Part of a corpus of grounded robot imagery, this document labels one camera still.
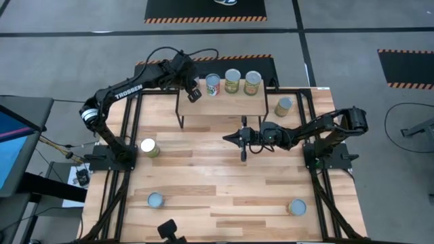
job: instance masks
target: food can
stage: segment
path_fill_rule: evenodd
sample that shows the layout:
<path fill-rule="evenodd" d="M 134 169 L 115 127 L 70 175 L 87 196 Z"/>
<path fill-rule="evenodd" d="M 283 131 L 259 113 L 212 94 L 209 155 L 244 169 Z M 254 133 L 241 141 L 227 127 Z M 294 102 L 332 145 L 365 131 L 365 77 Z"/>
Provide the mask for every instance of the food can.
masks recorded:
<path fill-rule="evenodd" d="M 262 77 L 256 71 L 250 71 L 245 75 L 244 93 L 254 96 L 258 93 Z"/>
<path fill-rule="evenodd" d="M 164 197 L 158 192 L 152 192 L 148 196 L 148 206 L 154 209 L 158 209 L 164 206 Z"/>
<path fill-rule="evenodd" d="M 303 216 L 306 210 L 306 203 L 301 199 L 294 199 L 291 203 L 286 205 L 286 211 L 291 216 Z"/>
<path fill-rule="evenodd" d="M 207 93 L 217 96 L 220 93 L 220 77 L 217 74 L 209 74 L 205 78 Z"/>
<path fill-rule="evenodd" d="M 158 157 L 158 154 L 160 154 L 160 148 L 155 141 L 150 138 L 143 140 L 142 144 L 140 144 L 140 148 L 150 158 Z"/>
<path fill-rule="evenodd" d="M 274 109 L 274 113 L 279 117 L 284 117 L 288 114 L 291 107 L 292 107 L 291 98 L 280 98 L 276 108 Z"/>
<path fill-rule="evenodd" d="M 226 90 L 226 92 L 229 94 L 237 93 L 239 89 L 241 73 L 238 70 L 231 68 L 230 70 L 226 71 L 224 78 L 226 79 L 224 83 L 224 90 Z"/>

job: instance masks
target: wooden shelf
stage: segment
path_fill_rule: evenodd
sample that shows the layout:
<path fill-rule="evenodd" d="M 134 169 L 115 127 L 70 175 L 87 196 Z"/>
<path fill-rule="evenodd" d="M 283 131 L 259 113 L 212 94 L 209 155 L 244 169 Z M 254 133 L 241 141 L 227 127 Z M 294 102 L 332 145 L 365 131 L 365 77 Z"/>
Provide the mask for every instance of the wooden shelf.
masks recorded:
<path fill-rule="evenodd" d="M 199 89 L 202 97 L 191 103 L 185 91 L 180 91 L 178 113 L 180 116 L 189 115 L 225 115 L 225 116 L 265 116 L 267 107 L 263 81 L 255 96 L 244 93 L 245 80 L 239 81 L 239 91 L 229 94 L 224 90 L 224 79 L 220 80 L 220 93 L 217 96 L 207 94 L 205 79 L 200 80 Z"/>

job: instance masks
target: can lid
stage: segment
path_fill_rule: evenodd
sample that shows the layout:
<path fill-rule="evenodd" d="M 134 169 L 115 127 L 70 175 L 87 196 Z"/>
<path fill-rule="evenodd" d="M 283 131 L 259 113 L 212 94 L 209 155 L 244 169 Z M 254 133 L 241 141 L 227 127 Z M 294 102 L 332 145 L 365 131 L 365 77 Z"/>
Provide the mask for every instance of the can lid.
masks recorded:
<path fill-rule="evenodd" d="M 261 82 L 262 77 L 257 71 L 250 71 L 245 75 L 245 79 L 251 84 L 258 84 Z"/>
<path fill-rule="evenodd" d="M 145 139 L 143 140 L 142 144 L 140 144 L 140 148 L 145 153 L 149 153 L 155 148 L 155 141 L 152 139 Z"/>
<path fill-rule="evenodd" d="M 163 204 L 163 196 L 158 192 L 153 192 L 148 196 L 148 205 L 151 207 L 161 207 Z"/>
<path fill-rule="evenodd" d="M 220 83 L 220 77 L 217 74 L 209 74 L 205 80 L 207 85 L 217 85 Z"/>
<path fill-rule="evenodd" d="M 306 213 L 306 203 L 301 199 L 294 199 L 290 205 L 291 213 L 295 216 L 302 216 Z"/>
<path fill-rule="evenodd" d="M 279 104 L 282 108 L 290 109 L 292 106 L 291 98 L 280 98 Z"/>
<path fill-rule="evenodd" d="M 228 81 L 239 81 L 241 78 L 241 73 L 238 70 L 231 68 L 230 70 L 226 71 L 224 78 L 226 78 Z"/>

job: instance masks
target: wooden table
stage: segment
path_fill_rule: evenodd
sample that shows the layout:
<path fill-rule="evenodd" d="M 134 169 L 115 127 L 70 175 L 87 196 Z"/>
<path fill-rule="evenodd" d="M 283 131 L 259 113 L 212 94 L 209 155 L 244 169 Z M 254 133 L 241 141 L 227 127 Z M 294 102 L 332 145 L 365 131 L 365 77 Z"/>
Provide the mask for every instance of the wooden table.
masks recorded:
<path fill-rule="evenodd" d="M 312 88 L 312 94 L 317 115 L 334 110 L 330 90 Z M 267 121 L 298 127 L 300 116 L 295 96 L 289 96 L 294 105 L 288 116 L 274 115 L 277 101 L 284 96 L 289 95 L 269 95 Z M 122 100 L 114 104 L 107 120 L 116 134 L 121 129 L 125 103 Z M 161 154 L 156 159 L 139 154 L 131 175 L 121 242 L 161 242 L 157 227 L 170 218 L 178 225 L 176 235 L 184 235 L 188 241 L 321 240 L 301 143 L 289 152 L 276 149 L 274 153 L 265 150 L 259 155 L 248 153 L 247 161 L 241 162 L 239 149 L 222 139 L 240 128 L 240 117 L 200 116 L 186 120 L 184 129 L 180 129 L 175 105 L 175 95 L 143 97 L 136 143 L 153 138 L 160 145 Z M 304 107 L 309 120 L 307 101 Z M 248 123 L 258 129 L 258 117 L 248 117 Z M 339 169 L 329 173 L 337 208 L 359 234 L 366 235 L 352 179 Z M 84 233 L 98 219 L 105 176 L 103 171 L 92 176 L 83 210 Z M 146 203 L 154 191 L 165 196 L 162 209 L 151 209 Z M 287 214 L 285 205 L 295 198 L 307 203 L 304 216 Z M 332 236 L 330 213 L 326 206 L 324 209 Z M 110 237 L 114 235 L 116 215 L 111 220 Z"/>

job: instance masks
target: black and orange striped tape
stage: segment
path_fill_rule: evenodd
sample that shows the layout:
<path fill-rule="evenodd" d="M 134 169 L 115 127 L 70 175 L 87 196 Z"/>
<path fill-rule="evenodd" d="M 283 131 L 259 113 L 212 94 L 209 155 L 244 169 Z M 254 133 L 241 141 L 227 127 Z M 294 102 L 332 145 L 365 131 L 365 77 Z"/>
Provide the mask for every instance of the black and orange striped tape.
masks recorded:
<path fill-rule="evenodd" d="M 397 49 L 379 49 L 378 53 L 402 53 L 402 54 L 434 54 L 433 51 L 414 51 L 414 50 L 397 50 Z"/>
<path fill-rule="evenodd" d="M 387 83 L 392 88 L 406 88 L 406 89 L 434 89 L 434 85 L 431 84 L 419 84 L 419 83 Z"/>
<path fill-rule="evenodd" d="M 186 17 L 186 18 L 149 18 L 145 24 L 180 24 L 206 22 L 258 22 L 267 21 L 265 16 L 229 16 L 229 17 Z"/>
<path fill-rule="evenodd" d="M 238 60 L 238 59 L 247 59 L 247 58 L 272 58 L 271 54 L 254 54 L 254 55 L 241 55 L 241 56 L 223 56 L 218 57 L 218 60 Z M 209 61 L 213 60 L 214 57 L 202 57 L 202 58 L 193 58 L 194 61 Z M 157 64 L 162 60 L 151 60 L 148 64 Z M 145 62 L 137 62 L 136 65 L 142 65 Z"/>

